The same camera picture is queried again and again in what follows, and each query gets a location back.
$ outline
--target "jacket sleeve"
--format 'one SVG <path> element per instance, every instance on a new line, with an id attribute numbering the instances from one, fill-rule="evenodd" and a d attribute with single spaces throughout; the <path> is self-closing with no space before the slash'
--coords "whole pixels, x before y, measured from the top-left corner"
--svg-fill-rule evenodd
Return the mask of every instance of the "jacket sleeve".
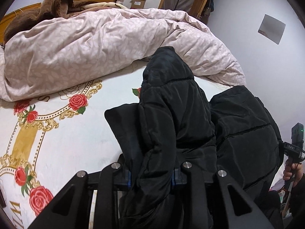
<path id="1" fill-rule="evenodd" d="M 296 185 L 291 190 L 291 199 L 290 199 L 290 212 L 292 216 L 298 213 L 301 206 L 305 203 L 305 175 L 299 181 L 298 185 Z"/>

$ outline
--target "wooden headboard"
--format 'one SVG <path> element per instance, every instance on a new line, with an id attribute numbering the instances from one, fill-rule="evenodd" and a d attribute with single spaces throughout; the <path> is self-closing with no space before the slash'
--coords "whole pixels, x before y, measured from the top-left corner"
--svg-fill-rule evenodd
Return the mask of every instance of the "wooden headboard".
<path id="1" fill-rule="evenodd" d="M 3 38 L 4 38 L 4 31 L 6 29 L 6 27 L 8 26 L 8 24 L 20 13 L 22 13 L 25 10 L 29 10 L 29 9 L 33 9 L 33 8 L 40 8 L 41 3 L 35 3 L 35 4 L 31 4 L 29 6 L 25 6 L 22 7 L 20 9 L 17 9 L 7 15 L 5 15 L 2 19 L 2 21 L 0 22 L 0 42 L 3 42 Z"/>

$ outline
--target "black puffer jacket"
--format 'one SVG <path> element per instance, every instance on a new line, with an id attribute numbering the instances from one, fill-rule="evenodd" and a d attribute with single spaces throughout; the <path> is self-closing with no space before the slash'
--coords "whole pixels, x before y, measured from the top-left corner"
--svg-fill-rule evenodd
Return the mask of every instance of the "black puffer jacket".
<path id="1" fill-rule="evenodd" d="M 183 208 L 170 182 L 185 160 L 212 174 L 227 170 L 257 204 L 281 164 L 278 128 L 262 103 L 244 86 L 209 103 L 172 47 L 152 56 L 140 103 L 108 110 L 105 117 L 136 177 L 120 203 L 122 228 L 181 226 Z"/>

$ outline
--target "silver bolt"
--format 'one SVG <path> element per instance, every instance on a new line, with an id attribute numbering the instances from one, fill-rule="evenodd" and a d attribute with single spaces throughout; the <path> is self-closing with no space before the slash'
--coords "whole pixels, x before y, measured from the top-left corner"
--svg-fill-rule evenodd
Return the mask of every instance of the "silver bolt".
<path id="1" fill-rule="evenodd" d="M 190 162 L 184 162 L 183 167 L 189 169 L 192 167 L 192 164 Z"/>
<path id="2" fill-rule="evenodd" d="M 112 169 L 118 169 L 118 168 L 121 167 L 121 165 L 120 165 L 119 163 L 113 163 L 113 164 L 111 165 L 111 167 L 112 167 Z"/>
<path id="3" fill-rule="evenodd" d="M 225 177 L 227 175 L 227 173 L 226 173 L 225 170 L 219 170 L 218 175 L 221 176 L 221 177 Z"/>
<path id="4" fill-rule="evenodd" d="M 77 175 L 78 177 L 84 177 L 84 176 L 86 175 L 86 172 L 83 171 L 83 170 L 80 170 L 79 172 L 76 173 L 76 175 Z"/>

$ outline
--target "brown blanket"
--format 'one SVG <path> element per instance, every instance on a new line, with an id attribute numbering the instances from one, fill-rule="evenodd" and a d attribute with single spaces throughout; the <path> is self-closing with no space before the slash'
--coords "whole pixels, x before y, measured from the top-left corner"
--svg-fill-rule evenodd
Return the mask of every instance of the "brown blanket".
<path id="1" fill-rule="evenodd" d="M 44 0 L 40 8 L 35 8 L 31 10 L 24 11 L 23 13 L 17 15 L 7 26 L 4 31 L 4 42 L 6 44 L 9 39 L 11 39 L 15 34 L 30 30 L 36 24 L 43 20 L 50 20 L 53 18 L 70 18 L 74 15 L 80 14 L 79 12 L 69 13 L 68 9 L 78 8 L 80 6 L 97 3 L 94 1 L 73 1 L 73 0 Z"/>

